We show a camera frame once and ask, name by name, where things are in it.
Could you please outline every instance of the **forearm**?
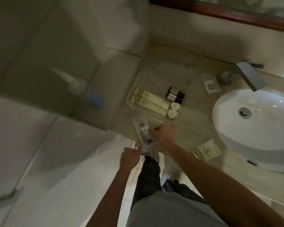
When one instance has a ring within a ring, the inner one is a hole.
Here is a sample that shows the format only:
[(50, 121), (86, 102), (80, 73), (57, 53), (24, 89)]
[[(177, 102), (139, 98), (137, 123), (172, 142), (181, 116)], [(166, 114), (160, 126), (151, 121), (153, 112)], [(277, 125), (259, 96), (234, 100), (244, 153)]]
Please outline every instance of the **forearm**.
[(176, 145), (164, 144), (212, 209), (229, 226), (284, 226), (284, 219), (242, 184)]
[(130, 171), (119, 170), (87, 227), (117, 227), (122, 199)]

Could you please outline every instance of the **white sink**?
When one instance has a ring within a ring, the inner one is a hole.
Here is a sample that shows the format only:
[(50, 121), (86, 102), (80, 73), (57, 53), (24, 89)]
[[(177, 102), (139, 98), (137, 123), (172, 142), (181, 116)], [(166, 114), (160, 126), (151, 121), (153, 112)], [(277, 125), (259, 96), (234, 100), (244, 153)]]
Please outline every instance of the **white sink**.
[[(250, 114), (246, 109), (239, 114), (241, 108), (247, 108)], [(213, 123), (223, 142), (249, 163), (284, 172), (284, 97), (281, 94), (250, 89), (227, 93), (213, 108)]]

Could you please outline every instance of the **chrome faucet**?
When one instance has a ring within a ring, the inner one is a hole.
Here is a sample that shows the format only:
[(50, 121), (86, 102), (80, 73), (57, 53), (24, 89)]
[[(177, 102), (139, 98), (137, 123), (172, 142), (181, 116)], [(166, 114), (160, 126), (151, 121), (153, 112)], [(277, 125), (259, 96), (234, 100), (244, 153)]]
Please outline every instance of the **chrome faucet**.
[(243, 60), (237, 63), (232, 63), (229, 68), (223, 72), (216, 79), (221, 87), (224, 87), (231, 83), (231, 79), (239, 74), (243, 80), (248, 84), (252, 91), (258, 91), (263, 87), (267, 86), (264, 78), (262, 78), (258, 73), (255, 73), (254, 68), (263, 69), (263, 64), (255, 64), (250, 60)]

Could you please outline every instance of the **beige countertop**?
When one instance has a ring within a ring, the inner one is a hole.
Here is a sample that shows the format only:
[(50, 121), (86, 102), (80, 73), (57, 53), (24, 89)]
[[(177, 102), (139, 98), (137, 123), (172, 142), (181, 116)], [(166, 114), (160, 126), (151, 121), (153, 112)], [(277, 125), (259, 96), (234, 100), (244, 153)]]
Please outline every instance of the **beige countertop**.
[[(187, 62), (183, 63), (183, 61), (187, 61), (190, 56), (195, 57), (195, 54), (158, 44), (150, 45), (144, 62), (136, 73), (136, 77), (141, 72), (151, 74), (151, 72), (155, 73), (157, 71), (156, 66), (161, 65), (160, 59), (157, 59), (155, 64), (153, 62), (150, 63), (148, 59), (148, 57), (153, 59), (154, 56), (161, 57), (162, 60), (165, 60), (164, 63), (169, 59), (172, 59), (173, 62), (178, 61), (179, 65), (185, 65), (191, 74), (192, 82), (187, 88), (184, 107), (173, 125), (176, 143), (190, 152), (192, 148), (203, 144), (209, 139), (214, 139), (223, 155), (210, 160), (209, 164), (221, 169), (250, 190), (284, 204), (284, 174), (263, 170), (247, 163), (225, 146), (213, 125), (212, 109), (215, 102), (226, 92), (248, 88), (242, 78), (235, 76), (232, 84), (221, 88), (222, 92), (208, 95), (200, 74), (209, 72), (215, 76), (220, 75), (227, 69), (228, 63), (200, 56), (197, 65), (190, 67), (190, 64), (187, 64)], [(170, 67), (167, 67), (166, 71), (171, 72)], [(264, 73), (261, 75), (264, 76), (268, 83), (267, 88), (284, 93), (284, 78)], [(127, 96), (121, 104), (111, 129), (138, 142), (139, 138), (131, 121), (131, 117), (136, 114), (136, 111), (127, 105), (126, 98)], [(152, 120), (149, 122), (150, 126), (153, 127), (160, 124)], [(159, 146), (157, 146), (157, 149), (164, 152)]]

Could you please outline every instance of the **leg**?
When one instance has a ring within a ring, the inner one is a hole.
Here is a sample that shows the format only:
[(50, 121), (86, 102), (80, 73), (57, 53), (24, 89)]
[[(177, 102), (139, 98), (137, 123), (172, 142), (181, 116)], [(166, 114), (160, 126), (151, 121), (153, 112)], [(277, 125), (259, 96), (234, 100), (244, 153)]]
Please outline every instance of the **leg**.
[(162, 186), (167, 192), (175, 192), (181, 195), (184, 198), (188, 198), (193, 201), (201, 202), (203, 204), (208, 203), (199, 195), (197, 195), (194, 191), (192, 191), (188, 186), (185, 184), (179, 184), (178, 181), (172, 181), (167, 179), (164, 185)]
[(131, 208), (139, 200), (146, 198), (157, 191), (162, 191), (160, 184), (159, 164), (150, 156), (145, 156), (141, 173), (138, 177)]

